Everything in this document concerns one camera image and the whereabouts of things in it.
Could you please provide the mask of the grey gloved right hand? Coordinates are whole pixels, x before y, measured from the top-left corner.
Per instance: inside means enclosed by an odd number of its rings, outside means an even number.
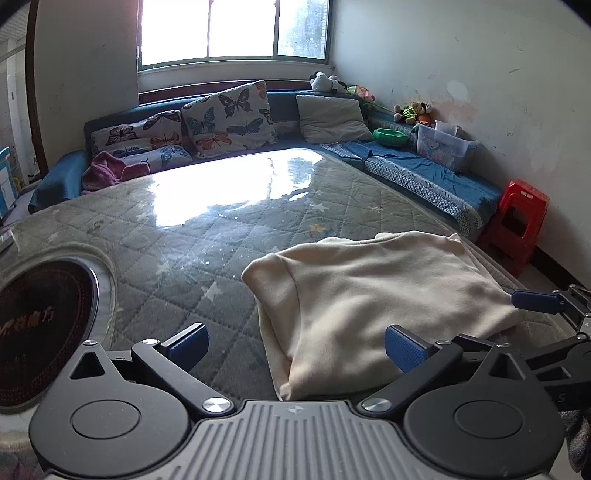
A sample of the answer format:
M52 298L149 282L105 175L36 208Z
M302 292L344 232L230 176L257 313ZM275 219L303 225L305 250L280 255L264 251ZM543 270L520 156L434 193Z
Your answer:
M565 439L572 469L583 479L590 478L590 411L564 411Z

